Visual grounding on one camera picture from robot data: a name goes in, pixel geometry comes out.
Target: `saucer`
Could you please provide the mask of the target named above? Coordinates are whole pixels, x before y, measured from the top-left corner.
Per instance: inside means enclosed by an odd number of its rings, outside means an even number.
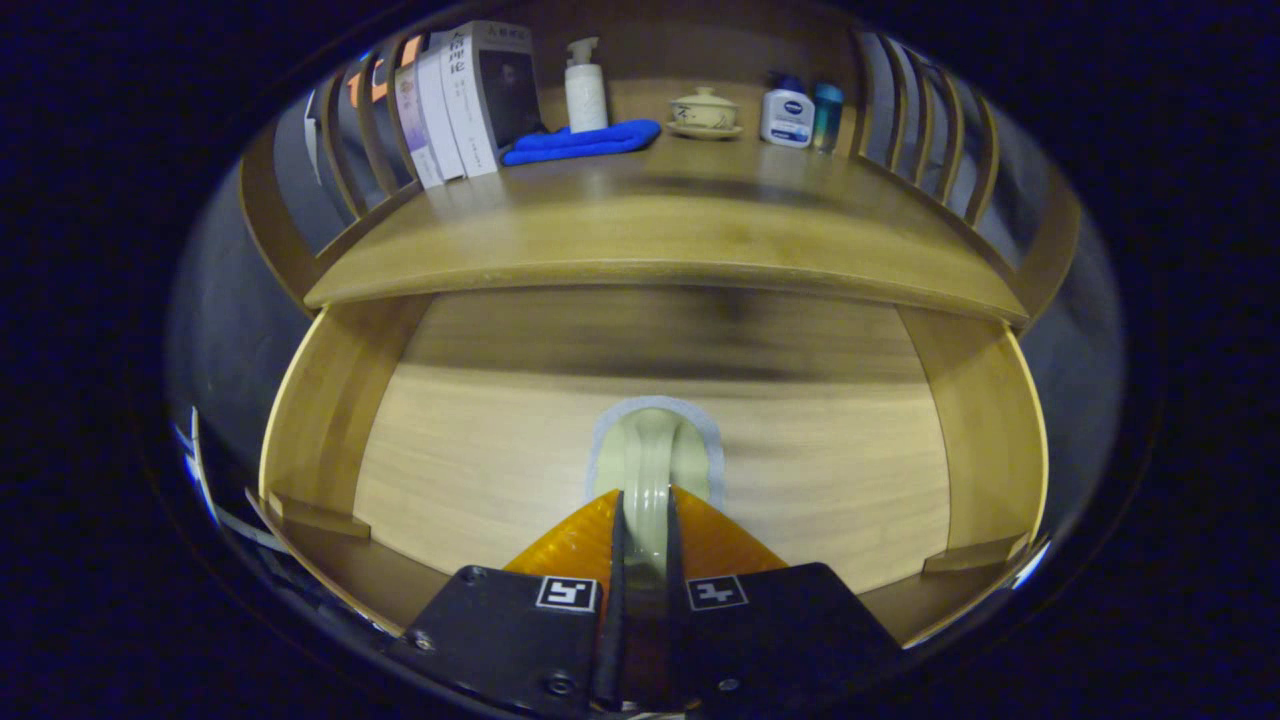
[[[731,129],[698,128],[698,127],[676,124],[676,122],[672,120],[667,123],[667,129],[669,129],[676,135],[696,137],[698,140],[724,140],[727,137],[737,137],[739,135],[741,135],[742,126],[735,126]]]

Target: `book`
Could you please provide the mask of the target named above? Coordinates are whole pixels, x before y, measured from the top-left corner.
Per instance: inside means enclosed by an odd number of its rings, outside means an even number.
[[[443,63],[448,35],[433,32],[428,40],[426,53],[419,56],[417,68],[419,106],[422,118],[426,120],[426,135],[431,143],[431,150],[440,169],[440,177],[445,181],[461,178],[466,174],[462,165],[462,155],[458,152],[457,141],[453,137],[453,124],[449,122],[449,111],[444,105],[444,82],[440,77],[440,64]]]
[[[498,169],[498,156],[541,127],[529,28],[475,20],[448,33],[440,64],[444,104],[468,177]]]
[[[444,184],[444,174],[435,159],[431,142],[426,132],[426,120],[422,117],[420,102],[417,73],[413,67],[398,68],[396,70],[396,108],[399,110],[401,129],[404,132],[404,145],[408,146],[410,159],[417,172],[422,187],[436,187]]]

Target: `white pump bottle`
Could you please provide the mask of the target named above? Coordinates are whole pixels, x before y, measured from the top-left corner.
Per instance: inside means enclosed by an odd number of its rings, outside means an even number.
[[[568,131],[586,132],[609,127],[609,115],[604,105],[604,73],[600,65],[593,65],[591,49],[599,37],[584,37],[568,44],[573,56],[564,69],[564,96],[568,101]]]

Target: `blue cloth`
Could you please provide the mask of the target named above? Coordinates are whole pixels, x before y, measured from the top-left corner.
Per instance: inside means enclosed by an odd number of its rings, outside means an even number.
[[[577,133],[562,128],[553,133],[526,135],[502,156],[502,163],[504,165],[525,165],[544,160],[563,160],[564,158],[631,152],[653,142],[659,132],[662,132],[662,126],[654,120],[627,120],[603,129]]]

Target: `book spine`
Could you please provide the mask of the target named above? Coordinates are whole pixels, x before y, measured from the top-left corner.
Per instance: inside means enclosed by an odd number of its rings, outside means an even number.
[[[472,33],[476,23],[467,23],[449,33],[448,54],[440,65],[444,83],[444,104],[453,123],[453,137],[462,155],[467,177],[484,176],[498,170],[484,109],[477,90],[479,64]]]
[[[422,118],[421,102],[419,101],[420,85],[412,67],[396,70],[396,106],[399,109],[401,127],[404,131],[404,145],[408,146],[410,159],[413,169],[422,182],[422,187],[435,187],[444,184],[440,167],[431,151],[431,142],[426,133],[426,123]]]
[[[426,132],[439,163],[440,176],[445,181],[466,174],[457,140],[453,137],[453,123],[444,104],[444,85],[440,79],[440,64],[444,58],[448,35],[433,32],[426,53],[419,59],[417,87],[421,92],[422,115],[426,118]]]

